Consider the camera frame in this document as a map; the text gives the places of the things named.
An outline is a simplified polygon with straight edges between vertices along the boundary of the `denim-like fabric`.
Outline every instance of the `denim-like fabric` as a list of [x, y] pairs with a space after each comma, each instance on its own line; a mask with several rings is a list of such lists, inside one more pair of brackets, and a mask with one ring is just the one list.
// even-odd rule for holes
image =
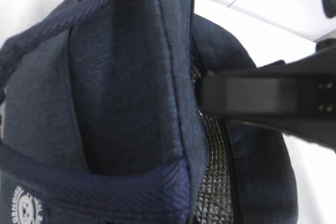
[[[193, 34], [207, 70], [255, 68], [232, 34], [197, 15], [193, 21]], [[296, 180], [282, 135], [238, 123], [227, 126], [242, 223], [297, 223]]]

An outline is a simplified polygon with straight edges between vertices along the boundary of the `circular logo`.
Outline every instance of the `circular logo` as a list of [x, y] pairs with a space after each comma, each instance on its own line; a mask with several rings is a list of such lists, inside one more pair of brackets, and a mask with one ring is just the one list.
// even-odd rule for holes
[[41, 201], [21, 187], [16, 187], [12, 200], [13, 224], [42, 224], [43, 207]]

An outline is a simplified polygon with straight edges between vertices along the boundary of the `navy backpack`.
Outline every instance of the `navy backpack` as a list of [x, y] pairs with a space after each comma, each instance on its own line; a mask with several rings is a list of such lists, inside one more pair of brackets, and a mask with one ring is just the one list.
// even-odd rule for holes
[[294, 224], [282, 135], [198, 105], [255, 68], [194, 0], [65, 0], [0, 51], [1, 224]]

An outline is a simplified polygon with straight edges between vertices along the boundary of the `mesh panel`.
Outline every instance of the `mesh panel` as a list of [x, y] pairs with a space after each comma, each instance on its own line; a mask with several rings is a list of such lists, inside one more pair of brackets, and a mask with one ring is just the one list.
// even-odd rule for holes
[[[192, 77], [197, 89], [201, 72], [195, 66], [192, 66]], [[198, 192], [194, 223], [232, 224], [233, 208], [223, 128], [216, 117], [201, 116], [206, 128], [208, 164]]]

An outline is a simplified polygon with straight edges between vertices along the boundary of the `white wall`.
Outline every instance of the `white wall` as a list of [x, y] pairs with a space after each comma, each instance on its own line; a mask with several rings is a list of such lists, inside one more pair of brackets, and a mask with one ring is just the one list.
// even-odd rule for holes
[[[195, 12], [233, 33], [258, 66], [306, 57], [315, 43], [209, 0], [195, 0]], [[333, 151], [285, 137], [296, 174], [299, 224], [336, 223], [336, 155]]]

